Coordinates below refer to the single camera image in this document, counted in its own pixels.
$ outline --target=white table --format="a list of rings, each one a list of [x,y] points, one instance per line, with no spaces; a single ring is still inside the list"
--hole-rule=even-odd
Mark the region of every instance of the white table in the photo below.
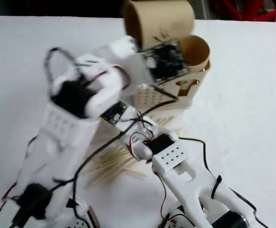
[[[209,43],[212,69],[180,121],[187,136],[207,142],[212,172],[276,228],[276,23],[196,21],[194,33]],[[61,46],[78,56],[123,35],[121,19],[0,17],[0,198],[39,128],[47,100],[45,52]],[[65,70],[59,58],[54,67]],[[201,162],[201,146],[184,145]],[[150,173],[149,165],[142,168]],[[163,189],[155,176],[122,175],[110,187],[79,195],[103,228],[153,228],[160,221]],[[174,201],[169,194],[165,211]]]

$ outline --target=wire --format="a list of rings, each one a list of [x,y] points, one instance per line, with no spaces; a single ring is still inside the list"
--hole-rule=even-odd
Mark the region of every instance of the wire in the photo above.
[[[121,118],[119,119],[121,122],[127,122],[127,121],[136,121],[136,122],[144,122],[146,124],[149,124],[150,126],[153,126],[153,124],[147,120],[143,120],[140,118],[132,118],[132,119],[128,119],[128,120],[122,120]]]
[[[140,118],[141,120],[143,120],[143,117],[141,116],[141,112],[138,112],[137,115],[138,115],[138,118]],[[154,139],[154,134],[153,134],[152,130],[148,129],[148,128],[144,125],[144,122],[143,122],[143,121],[141,121],[141,124],[142,124],[142,126],[143,126],[148,132],[151,133],[151,139],[150,139],[150,140],[153,140],[153,139]]]
[[[5,199],[8,197],[9,193],[11,192],[11,190],[16,186],[16,182],[14,182],[9,189],[6,191],[6,193],[1,197],[1,201],[4,202]]]
[[[206,143],[200,139],[194,139],[194,138],[184,138],[184,137],[179,137],[181,140],[190,140],[190,141],[196,141],[196,142],[201,142],[203,144],[203,157],[204,157],[204,165],[205,168],[212,174],[210,171],[208,164],[207,164],[207,157],[206,157]]]
[[[165,202],[166,202],[166,200],[167,200],[167,189],[166,189],[165,184],[163,183],[163,180],[161,179],[161,177],[159,177],[158,173],[154,172],[154,174],[155,174],[156,176],[158,176],[158,178],[159,178],[159,180],[160,180],[160,182],[161,182],[161,184],[162,184],[162,186],[163,186],[163,189],[164,189],[164,191],[165,191],[165,196],[164,196],[164,198],[163,198],[163,201],[162,201],[162,204],[161,204],[161,208],[160,208],[161,217],[162,217],[163,220],[165,220],[166,218],[163,216],[163,207],[164,207],[164,204],[165,204]]]
[[[82,79],[82,76],[84,77],[84,75],[81,73],[80,71],[80,68],[77,66],[78,64],[76,63],[76,60],[75,58],[67,51],[59,48],[59,47],[55,47],[55,48],[52,48],[48,51],[47,53],[47,56],[45,58],[45,64],[44,64],[44,67],[45,67],[45,73],[46,73],[46,76],[47,76],[47,80],[48,80],[48,83],[49,85],[52,85],[53,83],[53,77],[52,77],[52,73],[51,73],[51,70],[50,70],[50,59],[51,59],[51,56],[52,56],[52,53],[55,52],[55,51],[59,51],[61,52],[62,54],[64,54],[73,64],[74,66],[76,67],[76,70],[77,70],[77,73],[78,75],[80,76],[80,79],[81,80],[84,80],[85,83],[86,83],[86,80],[83,78]],[[157,88],[156,86],[153,86],[154,87],[154,90],[158,91],[159,93],[163,94],[163,95],[166,95],[170,98],[172,98],[173,100],[170,100],[170,101],[166,101],[166,102],[162,102],[162,103],[159,103],[151,108],[149,108],[148,110],[146,110],[145,112],[143,112],[141,114],[141,118],[143,116],[145,116],[146,114],[150,113],[151,111],[157,109],[157,108],[160,108],[164,105],[167,105],[167,104],[171,104],[171,103],[174,103],[178,100],[178,98],[160,88]],[[51,87],[49,87],[49,94],[51,95],[52,94],[52,90],[51,90]],[[64,180],[64,181],[61,181],[59,184],[57,184],[55,187],[53,187],[52,189],[50,189],[48,192],[44,193],[42,196],[38,197],[34,203],[32,203],[30,205],[30,207],[28,207],[26,210],[25,210],[25,213],[26,214],[29,214],[36,205],[38,205],[42,200],[44,200],[49,194],[53,193],[56,189],[62,187],[62,186],[65,186],[69,183],[72,182],[72,199],[75,201],[76,200],[76,193],[77,193],[77,180],[78,180],[78,177],[79,177],[79,173],[82,171],[82,169],[97,155],[99,154],[101,151],[103,151],[105,148],[107,148],[109,145],[111,145],[113,142],[115,142],[116,140],[120,139],[123,135],[125,135],[137,122],[139,121],[144,121],[144,120],[141,120],[140,118],[137,118],[136,120],[134,120],[128,127],[125,131],[123,132],[120,132],[117,136],[113,137],[112,139],[110,139],[107,143],[105,143],[104,145],[102,145],[101,147],[99,147],[98,149],[96,149],[89,157],[86,158],[86,160],[79,166],[79,168],[77,169],[74,177],[70,180]],[[75,214],[75,217],[81,221],[83,221],[87,227],[89,228],[90,225],[89,223],[82,217],[80,217],[78,215],[78,212],[77,212],[77,208],[74,207],[73,208],[73,211],[74,211],[74,214]],[[13,223],[13,225],[11,227],[16,227],[18,224],[20,223],[20,220],[18,221],[15,221]]]
[[[176,214],[176,215],[173,215],[172,217],[170,217],[170,218],[168,218],[166,220],[171,221],[173,218],[175,218],[177,216],[183,216],[183,217],[185,217],[186,220],[188,220],[188,222],[191,223],[191,225],[195,227],[194,223],[191,220],[189,220],[189,218],[186,215],[184,215],[184,214]]]
[[[174,215],[174,216],[172,216],[172,217],[169,217],[169,218],[165,218],[165,217],[163,216],[163,207],[164,207],[164,204],[165,204],[165,202],[166,202],[166,200],[167,200],[167,189],[166,189],[166,186],[165,186],[165,184],[164,184],[162,178],[158,175],[158,173],[155,172],[154,174],[155,174],[156,176],[158,176],[158,178],[159,178],[159,180],[160,180],[160,182],[161,182],[161,184],[162,184],[162,186],[163,186],[164,192],[165,192],[165,196],[164,196],[164,198],[163,198],[163,201],[162,201],[162,204],[161,204],[161,208],[160,208],[160,214],[161,214],[162,219],[163,219],[164,221],[168,221],[168,220],[170,221],[170,220],[172,220],[173,218],[175,218],[176,216],[183,216],[183,217],[185,217],[185,218],[189,221],[189,223],[191,223],[192,226],[195,226],[194,223],[193,223],[186,215],[184,215],[184,214],[176,214],[176,215]]]
[[[73,55],[70,54],[68,51],[63,50],[60,47],[53,47],[47,52],[45,61],[44,61],[45,74],[47,77],[47,82],[49,84],[49,95],[52,95],[52,83],[54,80],[52,71],[51,71],[51,67],[50,67],[50,60],[52,58],[53,53],[56,51],[61,53],[64,57],[66,57],[73,64],[73,66],[75,67],[75,70],[77,72],[79,80],[83,83],[86,82],[86,79],[85,79],[84,75],[82,74],[80,67],[78,66],[78,64],[76,62],[76,58],[73,57]]]
[[[129,138],[129,143],[128,143],[128,150],[130,152],[130,154],[137,160],[140,160],[140,158],[134,153],[134,148],[133,148],[133,143],[132,143],[132,137],[134,134],[141,134],[142,136],[144,136],[146,138],[146,140],[149,142],[150,139],[148,137],[146,137],[143,133],[141,132],[134,132],[130,138]]]
[[[127,78],[127,84],[122,88],[122,90],[124,90],[124,89],[126,89],[126,88],[128,88],[129,87],[129,85],[131,84],[131,80],[130,80],[130,76],[129,76],[129,74],[126,72],[126,70],[122,67],[122,66],[120,66],[120,65],[113,65],[113,67],[114,68],[116,68],[116,69],[118,69],[118,70],[120,70],[124,75],[125,75],[125,77]]]
[[[190,141],[196,141],[196,142],[201,142],[203,144],[203,156],[204,156],[204,165],[205,165],[205,168],[211,173],[211,171],[209,170],[208,168],[208,165],[207,165],[207,158],[206,158],[206,143],[200,139],[194,139],[194,138],[184,138],[184,137],[179,137],[179,139],[181,140],[190,140]],[[247,200],[245,197],[243,197],[241,194],[239,194],[238,192],[236,192],[235,190],[233,190],[232,188],[230,188],[235,194],[237,197],[239,197],[243,202],[245,202],[246,204],[248,204],[252,209],[253,209],[253,214],[256,218],[256,221],[262,225],[263,227],[265,228],[269,228],[267,225],[265,225],[262,221],[260,221],[257,217],[256,217],[256,206],[254,206],[249,200]]]

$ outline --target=black circuit board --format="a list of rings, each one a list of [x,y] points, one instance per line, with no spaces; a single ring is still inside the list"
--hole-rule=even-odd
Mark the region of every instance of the black circuit board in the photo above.
[[[127,108],[127,104],[119,101],[103,113],[101,117],[115,126]]]
[[[143,57],[156,85],[188,73],[188,67],[177,40],[161,43],[145,51]]]

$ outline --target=white robotic arm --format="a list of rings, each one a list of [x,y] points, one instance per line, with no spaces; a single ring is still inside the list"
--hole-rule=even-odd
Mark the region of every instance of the white robotic arm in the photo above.
[[[209,197],[217,179],[206,168],[190,159],[189,152],[182,149],[173,131],[156,126],[133,107],[118,102],[121,93],[134,94],[141,84],[162,83],[170,80],[170,75],[187,73],[173,41],[156,47],[155,56],[152,56],[152,50],[146,53],[138,53],[137,50],[134,39],[125,37],[96,50],[94,54],[86,54],[78,59],[70,57],[73,67],[65,75],[55,80],[49,77],[50,100],[39,134],[28,148],[29,153],[17,179],[15,191],[19,195],[17,204],[20,209],[15,216],[11,215],[11,227],[68,227],[76,221],[73,207],[77,207],[81,217],[85,214],[87,206],[80,200],[75,199],[72,207],[67,205],[73,190],[72,178],[77,175],[78,167],[84,160],[99,125],[99,116],[121,130],[119,139],[135,158],[153,162],[153,171],[179,200],[179,204],[171,210],[171,216],[182,213],[195,227],[217,228],[226,224],[224,219],[229,219],[230,214],[222,223],[215,224],[226,216],[228,208],[235,213],[231,215],[235,216],[234,222],[241,225],[230,225],[230,228],[252,227],[255,222],[253,210],[224,182],[216,186],[214,196],[224,206],[219,204],[213,207],[214,200]],[[166,64],[165,56],[169,55],[176,59],[173,64]],[[162,68],[169,68],[168,75],[159,75],[159,67],[160,72],[163,72]],[[143,121],[153,126],[145,126]],[[135,132],[148,135],[147,142]],[[185,172],[191,176],[190,181],[181,178]],[[70,181],[55,189],[57,183],[65,180]],[[35,201],[42,196],[45,197],[36,207]],[[219,208],[224,212],[217,213]],[[94,227],[91,217],[84,219],[90,227]],[[172,222],[186,222],[182,219],[174,217]]]

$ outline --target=paper cup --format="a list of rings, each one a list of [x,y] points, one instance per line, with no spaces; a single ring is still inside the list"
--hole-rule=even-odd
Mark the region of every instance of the paper cup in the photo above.
[[[137,40],[141,50],[189,36],[194,20],[194,11],[184,0],[128,1],[124,8],[126,33]]]
[[[203,38],[191,35],[180,39],[179,44],[190,73],[201,71],[206,67],[210,48]]]

